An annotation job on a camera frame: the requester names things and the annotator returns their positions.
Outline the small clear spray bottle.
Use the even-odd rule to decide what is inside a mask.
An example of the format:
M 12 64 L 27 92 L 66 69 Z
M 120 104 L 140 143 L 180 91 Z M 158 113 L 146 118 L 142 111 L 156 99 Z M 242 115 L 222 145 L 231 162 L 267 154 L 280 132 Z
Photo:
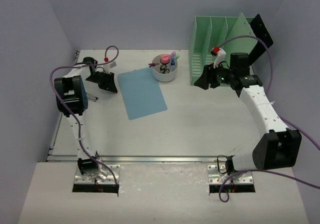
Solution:
M 170 63 L 171 63 L 170 64 L 170 71 L 174 71 L 174 69 L 175 69 L 175 59 L 173 58 Z

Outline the black handled scissors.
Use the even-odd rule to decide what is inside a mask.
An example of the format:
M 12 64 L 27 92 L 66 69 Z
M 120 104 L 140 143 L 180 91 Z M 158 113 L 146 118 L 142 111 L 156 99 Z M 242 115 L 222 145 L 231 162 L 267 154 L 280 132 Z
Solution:
M 162 74 L 169 74 L 170 73 L 170 69 L 167 67 L 166 64 L 162 64 L 160 66 L 160 71 L 159 72 L 162 73 Z

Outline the purple highlighter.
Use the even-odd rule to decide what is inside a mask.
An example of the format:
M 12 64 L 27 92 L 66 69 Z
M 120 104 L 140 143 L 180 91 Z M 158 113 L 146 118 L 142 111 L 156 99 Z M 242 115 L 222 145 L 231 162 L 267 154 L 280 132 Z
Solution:
M 176 52 L 175 51 L 173 51 L 171 54 L 170 54 L 170 59 L 173 59 L 174 57 L 175 57 L 175 55 L 176 55 Z

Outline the blue clipboard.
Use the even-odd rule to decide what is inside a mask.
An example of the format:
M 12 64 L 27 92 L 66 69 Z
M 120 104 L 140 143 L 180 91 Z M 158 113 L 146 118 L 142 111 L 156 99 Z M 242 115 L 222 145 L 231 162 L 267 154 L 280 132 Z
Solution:
M 150 68 L 122 73 L 117 78 L 129 120 L 167 110 L 159 82 Z

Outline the pink glue bottle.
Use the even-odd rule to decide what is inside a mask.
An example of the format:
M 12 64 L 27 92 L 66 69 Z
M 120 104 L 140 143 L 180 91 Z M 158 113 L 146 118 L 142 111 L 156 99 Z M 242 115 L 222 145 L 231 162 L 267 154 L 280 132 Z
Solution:
M 161 55 L 161 57 L 160 57 L 160 63 L 161 64 L 168 64 L 168 63 L 170 63 L 170 56 L 169 55 L 167 55 L 167 54 L 163 54 L 163 55 Z

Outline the green clipboard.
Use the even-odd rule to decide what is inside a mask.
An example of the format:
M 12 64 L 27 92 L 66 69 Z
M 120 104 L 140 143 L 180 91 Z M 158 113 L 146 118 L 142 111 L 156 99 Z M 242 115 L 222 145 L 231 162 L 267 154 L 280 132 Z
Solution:
M 246 17 L 241 12 L 235 24 L 233 25 L 232 29 L 228 33 L 226 40 L 232 39 L 234 37 L 242 36 L 242 35 L 255 36 Z M 223 46 L 223 49 L 226 52 L 225 61 L 227 61 L 228 63 L 230 62 L 230 57 L 231 57 L 230 55 L 232 53 L 242 52 L 242 53 L 250 54 L 250 52 L 255 47 L 257 42 L 258 42 L 257 40 L 253 38 L 248 38 L 248 37 L 238 38 L 228 42 Z

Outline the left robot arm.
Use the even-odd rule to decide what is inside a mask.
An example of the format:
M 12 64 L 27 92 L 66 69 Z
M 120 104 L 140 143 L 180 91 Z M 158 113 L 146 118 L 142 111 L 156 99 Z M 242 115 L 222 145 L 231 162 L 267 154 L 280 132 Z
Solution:
M 82 62 L 70 68 L 70 72 L 63 77 L 53 79 L 50 75 L 50 84 L 56 96 L 56 103 L 61 112 L 69 121 L 77 149 L 77 166 L 83 176 L 97 181 L 104 172 L 110 174 L 117 184 L 114 172 L 102 163 L 96 145 L 93 143 L 88 129 L 85 126 L 85 113 L 89 107 L 89 99 L 85 90 L 84 81 L 94 83 L 99 89 L 117 93 L 115 74 L 108 72 L 116 66 L 114 61 L 107 64 L 98 64 L 92 57 L 85 57 Z

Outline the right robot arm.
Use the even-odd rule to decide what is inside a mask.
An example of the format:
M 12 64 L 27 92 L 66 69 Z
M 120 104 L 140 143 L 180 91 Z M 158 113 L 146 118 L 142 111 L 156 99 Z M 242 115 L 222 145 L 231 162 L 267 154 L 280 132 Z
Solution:
M 221 84 L 229 85 L 246 105 L 260 135 L 253 151 L 227 157 L 223 168 L 224 177 L 233 181 L 244 170 L 293 167 L 302 135 L 281 120 L 268 100 L 260 78 L 250 74 L 249 55 L 243 52 L 232 53 L 229 67 L 225 68 L 225 51 L 214 48 L 211 54 L 215 57 L 214 62 L 204 66 L 202 75 L 194 85 L 204 90 L 217 88 Z

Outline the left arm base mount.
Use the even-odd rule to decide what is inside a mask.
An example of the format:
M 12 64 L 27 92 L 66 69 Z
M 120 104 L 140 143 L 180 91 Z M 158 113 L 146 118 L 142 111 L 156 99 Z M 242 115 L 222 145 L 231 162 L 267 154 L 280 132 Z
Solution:
M 100 172 L 82 175 L 79 168 L 76 168 L 72 192 L 74 193 L 113 193 L 118 194 L 120 189 L 120 165 L 111 165 L 117 184 L 112 173 L 105 167 L 99 165 Z

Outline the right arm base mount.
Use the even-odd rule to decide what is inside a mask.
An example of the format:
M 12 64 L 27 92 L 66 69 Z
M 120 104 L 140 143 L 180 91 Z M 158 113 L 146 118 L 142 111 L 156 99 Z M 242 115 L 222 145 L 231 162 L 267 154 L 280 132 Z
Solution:
M 207 167 L 210 194 L 218 193 L 220 186 L 228 177 L 228 175 L 225 174 L 226 167 L 224 162 L 219 164 L 219 170 L 221 173 L 218 171 L 218 166 L 216 163 L 209 164 Z M 222 191 L 227 191 L 228 193 L 255 193 L 256 190 L 252 174 L 244 173 L 233 177 L 226 182 L 222 188 Z

